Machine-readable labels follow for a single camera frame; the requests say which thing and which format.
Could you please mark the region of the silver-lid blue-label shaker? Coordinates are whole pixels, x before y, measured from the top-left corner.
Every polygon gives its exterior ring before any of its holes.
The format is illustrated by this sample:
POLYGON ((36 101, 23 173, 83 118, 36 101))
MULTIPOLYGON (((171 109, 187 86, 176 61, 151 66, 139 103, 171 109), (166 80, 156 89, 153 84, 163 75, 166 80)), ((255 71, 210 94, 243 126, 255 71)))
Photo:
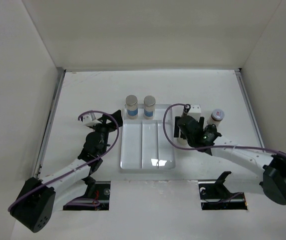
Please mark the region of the silver-lid blue-label shaker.
POLYGON ((135 95, 128 95, 125 99, 127 116, 129 119, 136 119, 138 117, 138 99, 135 95))
POLYGON ((144 117, 147 120, 152 120, 155 115, 155 97, 148 95, 144 98, 144 117))

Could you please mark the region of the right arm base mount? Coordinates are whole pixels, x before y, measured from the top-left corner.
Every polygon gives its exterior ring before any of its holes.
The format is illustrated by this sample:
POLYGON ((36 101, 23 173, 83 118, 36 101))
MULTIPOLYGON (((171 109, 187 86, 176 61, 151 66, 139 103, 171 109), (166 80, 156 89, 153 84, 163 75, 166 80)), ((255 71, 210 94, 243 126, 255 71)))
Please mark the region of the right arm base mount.
POLYGON ((247 210, 243 192, 230 192, 224 185, 231 171, 224 171, 217 179, 198 182, 201 209, 204 211, 247 210))

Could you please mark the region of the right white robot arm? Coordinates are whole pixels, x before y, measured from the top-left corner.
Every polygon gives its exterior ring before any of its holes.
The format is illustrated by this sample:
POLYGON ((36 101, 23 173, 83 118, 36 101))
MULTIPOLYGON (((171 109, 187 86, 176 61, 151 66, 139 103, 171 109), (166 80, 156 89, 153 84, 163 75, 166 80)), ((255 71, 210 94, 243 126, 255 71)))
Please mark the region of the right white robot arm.
POLYGON ((183 134, 189 150, 235 163, 258 176, 263 194, 271 201, 286 205, 286 153, 273 149, 241 146, 218 132, 216 125, 203 125, 204 118, 177 116, 174 137, 183 134))

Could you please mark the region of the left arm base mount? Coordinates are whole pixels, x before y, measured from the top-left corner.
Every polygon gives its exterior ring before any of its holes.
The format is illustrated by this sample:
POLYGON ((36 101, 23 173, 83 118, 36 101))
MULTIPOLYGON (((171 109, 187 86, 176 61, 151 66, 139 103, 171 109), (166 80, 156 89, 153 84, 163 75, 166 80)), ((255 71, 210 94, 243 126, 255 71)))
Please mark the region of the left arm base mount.
POLYGON ((108 211, 111 194, 110 181, 96 181, 91 176, 83 179, 85 193, 63 206, 64 211, 108 211))

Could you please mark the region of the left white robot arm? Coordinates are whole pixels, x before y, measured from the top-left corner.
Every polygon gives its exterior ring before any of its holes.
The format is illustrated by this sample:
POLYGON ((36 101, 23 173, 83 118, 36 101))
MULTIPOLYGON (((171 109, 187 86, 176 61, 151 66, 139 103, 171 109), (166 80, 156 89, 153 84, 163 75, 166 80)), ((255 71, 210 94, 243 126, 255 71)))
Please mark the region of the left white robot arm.
POLYGON ((114 147, 108 143, 109 134, 119 133, 123 125, 121 110, 112 114, 100 111, 86 111, 78 116, 83 125, 92 129, 86 138, 78 157, 71 164, 42 179, 31 177, 25 181, 17 199, 8 212, 31 232, 44 228, 54 210, 64 206, 81 206, 77 197, 90 199, 95 193, 90 176, 98 170, 103 157, 114 147))

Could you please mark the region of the black-lid white spice jar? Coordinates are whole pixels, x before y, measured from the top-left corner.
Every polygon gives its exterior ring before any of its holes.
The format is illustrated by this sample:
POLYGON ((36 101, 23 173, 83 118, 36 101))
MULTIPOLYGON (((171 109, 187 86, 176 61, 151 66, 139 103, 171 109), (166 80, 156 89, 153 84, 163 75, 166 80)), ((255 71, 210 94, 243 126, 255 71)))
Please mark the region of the black-lid white spice jar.
POLYGON ((187 140, 186 139, 183 139, 183 138, 178 138, 177 139, 178 140, 178 142, 181 144, 181 145, 187 145, 187 140))

